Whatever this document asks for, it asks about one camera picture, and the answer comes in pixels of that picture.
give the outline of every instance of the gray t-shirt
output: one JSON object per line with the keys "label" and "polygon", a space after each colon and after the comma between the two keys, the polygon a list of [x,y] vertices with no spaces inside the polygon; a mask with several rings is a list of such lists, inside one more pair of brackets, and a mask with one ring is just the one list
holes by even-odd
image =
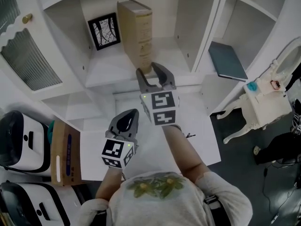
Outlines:
{"label": "gray t-shirt", "polygon": [[107,226],[214,226],[205,195],[219,198],[232,226],[249,224],[253,214],[250,201],[217,174],[206,172],[194,184],[177,173],[160,172],[126,180],[110,202],[85,202],[75,225],[88,226],[98,211],[107,209]]}

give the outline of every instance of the metal knob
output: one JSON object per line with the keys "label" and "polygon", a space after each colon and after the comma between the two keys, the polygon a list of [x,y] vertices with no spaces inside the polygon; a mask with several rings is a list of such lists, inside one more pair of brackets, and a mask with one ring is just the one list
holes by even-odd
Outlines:
{"label": "metal knob", "polygon": [[26,16],[24,16],[24,17],[22,18],[22,23],[23,23],[23,24],[27,24],[28,21],[30,21],[31,19],[32,19],[32,14],[29,13],[29,14],[27,14]]}

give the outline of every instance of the framed artwork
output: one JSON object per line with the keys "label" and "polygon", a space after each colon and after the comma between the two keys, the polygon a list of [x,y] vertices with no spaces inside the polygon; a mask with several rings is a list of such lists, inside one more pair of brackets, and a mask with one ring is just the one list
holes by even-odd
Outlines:
{"label": "framed artwork", "polygon": [[88,24],[97,50],[120,43],[116,13],[92,19]]}

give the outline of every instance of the black and white marker cube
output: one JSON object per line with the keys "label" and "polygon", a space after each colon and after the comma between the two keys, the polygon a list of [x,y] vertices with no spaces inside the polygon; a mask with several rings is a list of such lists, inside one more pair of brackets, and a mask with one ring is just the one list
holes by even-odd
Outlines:
{"label": "black and white marker cube", "polygon": [[110,167],[124,169],[135,153],[134,143],[107,138],[102,159]]}
{"label": "black and white marker cube", "polygon": [[176,123],[176,114],[180,105],[176,90],[141,94],[140,99],[153,125],[165,126]]}

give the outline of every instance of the cabinet door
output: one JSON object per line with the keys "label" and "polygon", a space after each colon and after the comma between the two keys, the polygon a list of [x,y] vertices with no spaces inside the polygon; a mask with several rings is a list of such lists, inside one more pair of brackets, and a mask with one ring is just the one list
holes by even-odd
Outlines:
{"label": "cabinet door", "polygon": [[83,90],[45,22],[39,0],[0,0],[0,67],[35,100]]}

